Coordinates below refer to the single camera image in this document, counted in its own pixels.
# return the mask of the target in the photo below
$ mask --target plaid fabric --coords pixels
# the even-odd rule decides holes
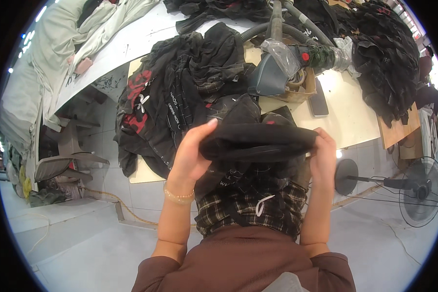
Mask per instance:
[[[289,211],[292,219],[292,226],[287,224],[284,212],[279,207],[278,196],[264,201],[263,213],[260,217],[256,215],[256,205],[259,200],[269,195],[281,195],[285,202],[285,208]],[[251,225],[269,227],[281,231],[294,240],[300,234],[302,225],[301,210],[307,200],[306,190],[294,182],[275,193],[246,193],[232,188],[215,189],[197,202],[198,216],[195,218],[197,229],[204,237],[210,235],[214,230],[222,226],[238,224],[226,212],[226,204],[223,198],[228,196],[228,201],[234,204],[237,212]]]

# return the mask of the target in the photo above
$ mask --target beaded bracelet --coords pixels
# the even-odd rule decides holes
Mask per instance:
[[[189,194],[188,196],[175,196],[166,188],[166,184],[164,185],[164,194],[166,198],[168,198],[172,202],[181,205],[189,205],[195,200],[195,191],[192,191],[192,193]]]

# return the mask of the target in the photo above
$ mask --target left hand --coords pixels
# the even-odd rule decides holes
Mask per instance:
[[[168,181],[195,183],[201,178],[211,161],[204,159],[199,153],[199,143],[216,129],[217,124],[218,120],[212,119],[187,132],[178,147]]]

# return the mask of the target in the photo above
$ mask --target wooden board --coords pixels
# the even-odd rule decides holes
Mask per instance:
[[[381,117],[378,117],[378,126],[380,127],[383,149],[388,149],[390,146],[399,142],[404,137],[407,137],[407,135],[420,127],[419,114],[415,103],[412,104],[412,109],[408,110],[407,113],[409,114],[407,125],[403,125],[401,120],[394,120],[392,121],[391,128],[384,123]]]

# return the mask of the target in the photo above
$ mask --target ceiling light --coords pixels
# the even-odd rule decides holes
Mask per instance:
[[[31,36],[31,32],[28,32],[26,38],[24,39],[24,43],[23,43],[24,45],[27,44],[30,36]]]
[[[47,9],[47,6],[44,6],[40,11],[39,11],[39,13],[37,14],[37,16],[36,16],[36,22],[38,22],[40,19],[41,19],[41,17],[42,17],[42,15],[44,14],[44,11]]]

